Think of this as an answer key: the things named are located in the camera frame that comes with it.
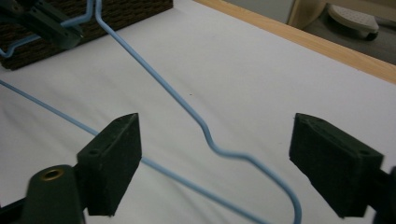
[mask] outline white table surface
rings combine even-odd
[[[295,113],[326,119],[396,164],[396,87],[190,0],[120,31],[206,119],[222,147],[254,155],[282,176],[303,206],[303,223],[340,219],[289,160]],[[289,198],[240,161],[215,156],[199,126],[110,37],[0,78],[100,131],[139,113],[143,154],[271,223],[291,223]],[[24,196],[29,178],[76,163],[92,139],[0,87],[0,203]],[[88,223],[249,223],[140,164],[112,218]]]

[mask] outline woven basket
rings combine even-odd
[[[47,2],[60,9],[70,18],[84,14],[86,9],[85,0],[47,0]],[[110,27],[119,30],[172,7],[173,0],[104,0],[102,17]],[[106,35],[106,32],[97,24],[94,17],[80,26],[84,34],[80,45]],[[0,23],[0,48],[6,51],[9,44],[31,34],[18,24]],[[64,50],[57,48],[48,41],[39,39],[16,48],[10,58],[0,56],[0,62],[5,68],[15,70],[62,51]]]

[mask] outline screw hole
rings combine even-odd
[[[99,154],[99,150],[94,149],[90,151],[91,156],[97,156],[98,154]]]
[[[50,171],[47,171],[45,174],[43,174],[41,176],[41,179],[44,181],[50,181],[50,180],[60,177],[63,174],[64,174],[64,170],[61,170],[61,169],[50,170]]]

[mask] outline blue wire hanger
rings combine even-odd
[[[69,21],[64,21],[61,23],[62,26],[67,27],[67,26],[73,26],[76,24],[81,24],[85,21],[89,21],[90,18],[92,17],[92,13],[93,13],[93,0],[87,0],[87,10],[86,13],[82,16],[76,17],[74,19],[71,19]],[[257,169],[259,169],[262,173],[264,173],[265,175],[267,175],[270,179],[272,179],[281,189],[283,189],[286,194],[289,196],[293,208],[294,208],[294,220],[293,220],[293,224],[301,224],[302,221],[302,208],[300,205],[300,202],[297,198],[297,196],[294,194],[294,192],[292,191],[292,189],[273,171],[271,171],[268,167],[266,167],[264,164],[260,163],[256,158],[246,154],[246,153],[241,153],[241,152],[233,152],[230,150],[226,150],[223,148],[220,148],[216,145],[216,143],[213,141],[213,138],[211,136],[210,130],[206,124],[206,122],[204,121],[204,119],[130,46],[128,45],[127,42],[125,42],[125,40],[123,40],[114,30],[112,30],[103,20],[102,20],[102,0],[96,0],[96,8],[95,8],[95,18],[97,20],[97,22],[99,23],[99,25],[105,30],[107,31],[120,45],[122,45],[122,47],[128,51],[129,54],[131,54],[132,57],[134,57],[150,74],[151,76],[157,80],[157,82],[163,86],[165,88],[165,90],[180,104],[180,106],[182,106],[187,113],[190,114],[190,116],[198,123],[198,125],[201,127],[204,136],[205,136],[205,140],[207,142],[207,144],[209,145],[209,147],[218,155],[220,155],[221,157],[225,157],[228,159],[237,159],[237,160],[242,160],[242,161],[246,161],[249,162],[250,164],[252,164],[254,167],[256,167]],[[17,46],[20,46],[21,43],[27,43],[30,41],[33,41],[35,38],[27,37],[21,41],[17,41],[13,44],[14,48],[9,48],[8,52],[5,53],[6,55],[12,55],[12,51],[14,50]],[[92,128],[88,127],[87,125],[77,121],[76,119],[66,115],[65,113],[53,108],[50,105],[47,105],[41,101],[39,101],[38,99],[36,99],[35,97],[20,91],[18,89],[16,89],[15,87],[12,87],[11,85],[7,84],[6,82],[0,80],[0,84],[9,88],[12,91],[15,91],[16,93],[22,95],[23,97],[35,102],[38,105],[41,105],[43,107],[45,107],[46,109],[48,109],[49,111],[51,111],[52,113],[60,116],[63,119],[66,119],[67,121],[75,124],[76,126],[78,126],[79,128],[81,128],[82,130],[91,133],[92,135],[97,135],[98,132],[93,130]],[[170,178],[176,180],[177,182],[183,184],[184,186],[193,189],[194,191],[206,196],[207,198],[213,200],[216,203],[219,203],[223,206],[225,206],[226,208],[231,209],[232,211],[234,211],[235,213],[253,221],[256,223],[261,223],[261,224],[265,224],[268,223],[267,221],[262,220],[259,217],[256,217],[252,214],[250,214],[248,211],[241,209],[239,207],[237,207],[236,205],[233,205],[229,202],[227,202],[226,200],[220,198],[219,196],[209,192],[208,190],[190,182],[189,180],[165,169],[164,167],[162,167],[161,165],[159,165],[158,163],[151,161],[148,158],[143,158],[142,162],[145,163],[146,165],[148,165],[149,167],[155,169],[156,171],[169,176]]]

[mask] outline brass insert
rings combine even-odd
[[[64,170],[62,170],[62,169],[48,170],[46,173],[44,173],[41,176],[41,179],[44,181],[50,181],[50,180],[54,180],[54,179],[60,177],[63,174],[64,174]]]

